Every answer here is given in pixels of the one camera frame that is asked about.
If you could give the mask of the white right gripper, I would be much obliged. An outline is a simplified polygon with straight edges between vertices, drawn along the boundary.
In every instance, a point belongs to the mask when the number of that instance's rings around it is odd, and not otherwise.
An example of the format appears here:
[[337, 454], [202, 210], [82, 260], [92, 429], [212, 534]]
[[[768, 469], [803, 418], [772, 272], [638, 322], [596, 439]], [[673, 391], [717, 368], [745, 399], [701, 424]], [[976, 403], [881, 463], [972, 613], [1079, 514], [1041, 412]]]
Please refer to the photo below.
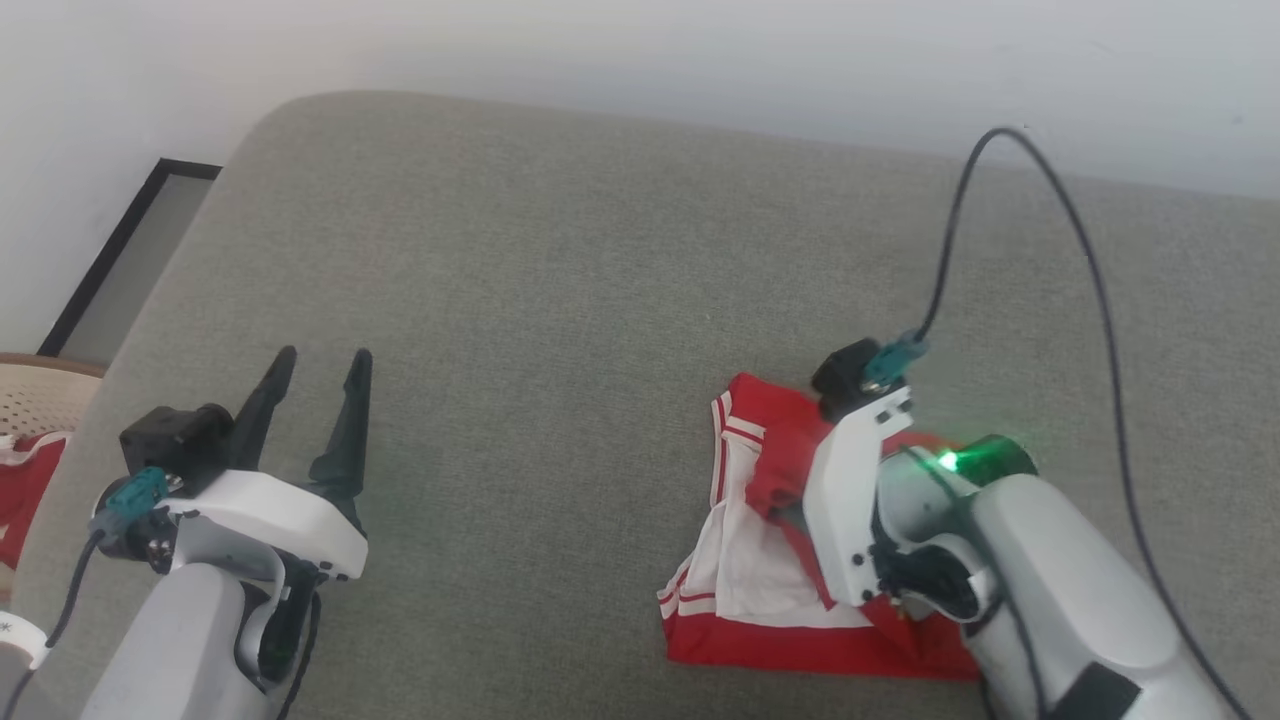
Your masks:
[[876, 596], [872, 518], [883, 442], [913, 424], [902, 386], [844, 419], [818, 445], [803, 496], [808, 534], [829, 596], [861, 607]]

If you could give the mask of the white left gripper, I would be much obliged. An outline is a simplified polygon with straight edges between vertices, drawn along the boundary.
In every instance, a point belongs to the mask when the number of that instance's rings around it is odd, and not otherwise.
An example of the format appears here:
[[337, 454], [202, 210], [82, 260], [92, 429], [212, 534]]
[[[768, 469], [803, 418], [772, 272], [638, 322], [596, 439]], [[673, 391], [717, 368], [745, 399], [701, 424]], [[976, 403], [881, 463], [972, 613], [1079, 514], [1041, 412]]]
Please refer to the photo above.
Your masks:
[[230, 468], [193, 497], [156, 503], [174, 520], [178, 568], [211, 564], [251, 580], [283, 582], [283, 555], [329, 577], [358, 579], [369, 556], [356, 498], [364, 491], [372, 398], [372, 354], [358, 348], [344, 400], [324, 454], [308, 469], [306, 491], [259, 469], [275, 407], [287, 396], [296, 347], [282, 347], [236, 415]]

